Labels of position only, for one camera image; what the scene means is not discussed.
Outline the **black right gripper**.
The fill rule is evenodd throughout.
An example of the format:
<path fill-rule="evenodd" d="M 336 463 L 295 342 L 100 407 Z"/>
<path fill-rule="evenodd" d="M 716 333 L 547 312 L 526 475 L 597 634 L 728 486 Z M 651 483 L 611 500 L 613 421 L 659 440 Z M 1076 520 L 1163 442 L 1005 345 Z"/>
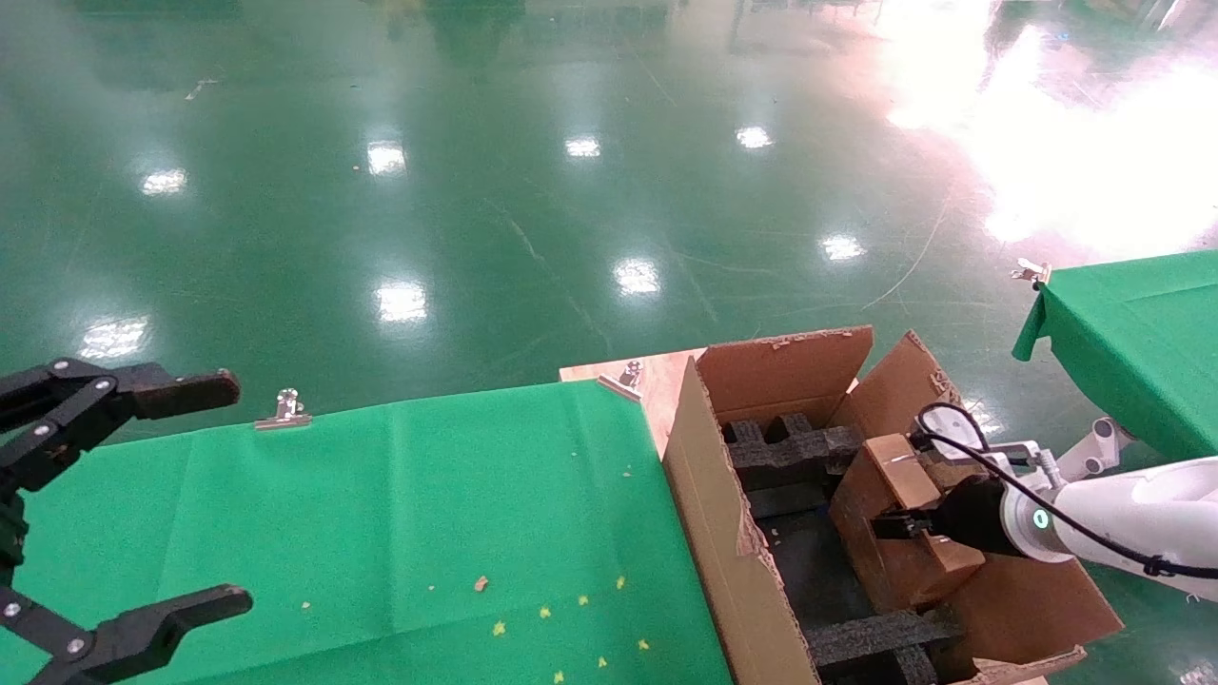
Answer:
<path fill-rule="evenodd" d="M 892 509 L 871 519 L 877 540 L 918 540 L 949 538 L 983 552 L 1010 555 L 1009 533 L 1002 524 L 1002 499 L 1006 484 L 994 477 L 966 477 L 934 509 Z"/>

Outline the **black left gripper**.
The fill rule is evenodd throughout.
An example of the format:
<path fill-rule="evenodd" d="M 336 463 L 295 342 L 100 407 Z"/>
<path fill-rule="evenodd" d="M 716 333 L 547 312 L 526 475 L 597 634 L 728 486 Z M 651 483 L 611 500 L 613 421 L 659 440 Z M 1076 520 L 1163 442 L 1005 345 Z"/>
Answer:
<path fill-rule="evenodd" d="M 227 369 L 178 377 L 157 363 L 104 368 L 54 360 L 2 378 L 1 569 L 26 563 L 26 500 L 104 442 L 127 421 L 234 406 L 241 386 Z M 244 616 L 255 598 L 219 585 L 136 607 L 83 628 L 12 587 L 1 590 L 2 626 L 49 656 L 30 684 L 116 684 L 164 668 L 188 633 Z"/>

